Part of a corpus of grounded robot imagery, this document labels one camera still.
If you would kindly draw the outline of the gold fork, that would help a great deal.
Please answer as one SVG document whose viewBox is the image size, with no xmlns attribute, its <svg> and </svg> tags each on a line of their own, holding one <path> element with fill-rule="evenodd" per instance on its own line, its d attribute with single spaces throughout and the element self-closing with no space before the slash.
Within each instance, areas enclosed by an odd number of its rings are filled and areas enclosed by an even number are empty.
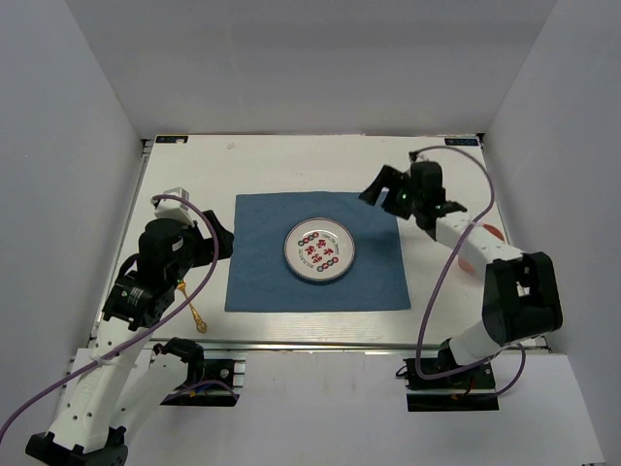
<svg viewBox="0 0 621 466">
<path fill-rule="evenodd" d="M 193 320 L 195 322 L 196 330 L 199 333 L 201 333 L 201 334 L 205 334 L 207 332 L 207 330 L 208 330 L 208 326 L 203 321 L 202 317 L 200 316 L 200 314 L 198 313 L 198 311 L 194 307 L 193 303 L 189 299 L 189 295 L 188 295 L 187 290 L 186 290 L 186 282 L 185 281 L 179 282 L 179 284 L 177 286 L 177 290 L 182 294 L 184 299 L 187 301 L 187 307 L 189 308 L 189 310 L 190 310 L 190 312 L 192 314 Z"/>
</svg>

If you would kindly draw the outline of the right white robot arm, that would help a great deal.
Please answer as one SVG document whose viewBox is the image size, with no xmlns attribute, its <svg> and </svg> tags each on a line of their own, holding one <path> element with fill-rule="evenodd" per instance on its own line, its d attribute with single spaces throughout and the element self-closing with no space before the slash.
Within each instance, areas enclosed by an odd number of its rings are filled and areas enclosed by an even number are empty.
<svg viewBox="0 0 621 466">
<path fill-rule="evenodd" d="M 413 218 L 419 229 L 451 250 L 450 261 L 462 258 L 483 280 L 480 320 L 441 344 L 432 372 L 425 372 L 417 358 L 414 368 L 419 378 L 461 386 L 475 367 L 504 349 L 561 328 L 563 314 L 551 258 L 501 241 L 462 204 L 447 200 L 439 163 L 414 162 L 405 172 L 385 165 L 359 198 L 371 206 L 379 204 L 393 216 Z"/>
</svg>

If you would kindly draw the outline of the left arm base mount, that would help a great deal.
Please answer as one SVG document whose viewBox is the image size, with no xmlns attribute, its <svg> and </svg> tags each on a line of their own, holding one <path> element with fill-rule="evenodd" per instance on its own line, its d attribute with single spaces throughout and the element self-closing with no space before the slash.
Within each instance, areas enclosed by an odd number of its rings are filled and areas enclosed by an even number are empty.
<svg viewBox="0 0 621 466">
<path fill-rule="evenodd" d="M 173 338 L 168 343 L 156 344 L 154 361 L 159 356 L 172 355 L 183 365 L 185 381 L 175 387 L 160 403 L 161 406 L 235 407 L 239 400 L 234 382 L 234 359 L 207 359 L 204 348 L 191 341 Z"/>
</svg>

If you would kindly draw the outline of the pink cup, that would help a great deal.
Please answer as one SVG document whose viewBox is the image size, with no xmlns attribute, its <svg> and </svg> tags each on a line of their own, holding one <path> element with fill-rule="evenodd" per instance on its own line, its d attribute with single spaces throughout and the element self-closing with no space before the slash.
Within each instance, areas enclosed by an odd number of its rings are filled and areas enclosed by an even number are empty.
<svg viewBox="0 0 621 466">
<path fill-rule="evenodd" d="M 484 228 L 490 235 L 497 238 L 500 242 L 504 243 L 506 241 L 505 235 L 503 231 L 496 226 L 489 223 L 481 223 L 479 225 L 481 228 Z M 472 276 L 479 275 L 479 268 L 483 264 L 483 251 L 475 250 L 474 246 L 467 247 L 463 246 L 460 249 L 460 252 L 465 252 L 466 255 L 463 256 L 460 254 L 458 256 L 458 265 L 459 267 L 466 273 Z"/>
</svg>

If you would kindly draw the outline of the blue cloth napkin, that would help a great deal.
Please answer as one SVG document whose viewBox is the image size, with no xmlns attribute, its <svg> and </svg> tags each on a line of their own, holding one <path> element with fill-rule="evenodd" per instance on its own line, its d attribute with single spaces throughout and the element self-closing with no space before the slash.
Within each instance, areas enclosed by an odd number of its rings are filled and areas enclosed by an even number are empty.
<svg viewBox="0 0 621 466">
<path fill-rule="evenodd" d="M 343 276 L 312 283 L 285 258 L 285 239 L 298 223 L 325 217 L 353 237 L 355 256 Z M 240 194 L 236 198 L 228 312 L 314 313 L 400 311 L 410 306 L 396 219 L 354 192 Z"/>
</svg>

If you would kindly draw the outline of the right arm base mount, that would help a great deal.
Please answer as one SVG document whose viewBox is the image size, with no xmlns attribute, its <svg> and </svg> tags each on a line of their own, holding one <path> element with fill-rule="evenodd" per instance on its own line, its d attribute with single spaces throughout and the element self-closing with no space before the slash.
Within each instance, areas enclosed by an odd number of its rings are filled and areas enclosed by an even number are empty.
<svg viewBox="0 0 621 466">
<path fill-rule="evenodd" d="M 405 359 L 395 373 L 406 383 L 410 413 L 496 412 L 496 381 L 489 364 L 446 379 L 423 380 L 415 372 L 415 359 Z"/>
</svg>

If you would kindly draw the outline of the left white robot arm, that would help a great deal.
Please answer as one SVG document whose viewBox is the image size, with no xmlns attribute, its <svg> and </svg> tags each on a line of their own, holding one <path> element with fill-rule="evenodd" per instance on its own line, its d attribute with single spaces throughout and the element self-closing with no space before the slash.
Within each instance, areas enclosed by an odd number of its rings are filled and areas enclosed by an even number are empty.
<svg viewBox="0 0 621 466">
<path fill-rule="evenodd" d="M 233 253 L 234 235 L 214 212 L 203 211 L 204 237 L 185 209 L 158 212 L 139 238 L 139 250 L 122 264 L 106 300 L 91 360 L 50 428 L 34 434 L 25 452 L 46 465 L 122 465 L 131 435 L 176 388 L 205 376 L 204 351 L 175 337 L 155 348 L 157 358 L 132 386 L 126 383 L 150 330 L 174 303 L 188 271 Z"/>
</svg>

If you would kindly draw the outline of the white plate with red characters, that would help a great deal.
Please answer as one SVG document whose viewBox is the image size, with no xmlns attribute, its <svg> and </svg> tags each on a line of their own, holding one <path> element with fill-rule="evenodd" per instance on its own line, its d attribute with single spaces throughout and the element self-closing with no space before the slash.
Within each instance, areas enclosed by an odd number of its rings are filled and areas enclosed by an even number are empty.
<svg viewBox="0 0 621 466">
<path fill-rule="evenodd" d="M 335 220 L 314 217 L 296 224 L 283 245 L 285 262 L 298 278 L 311 283 L 338 280 L 352 267 L 355 241 Z"/>
</svg>

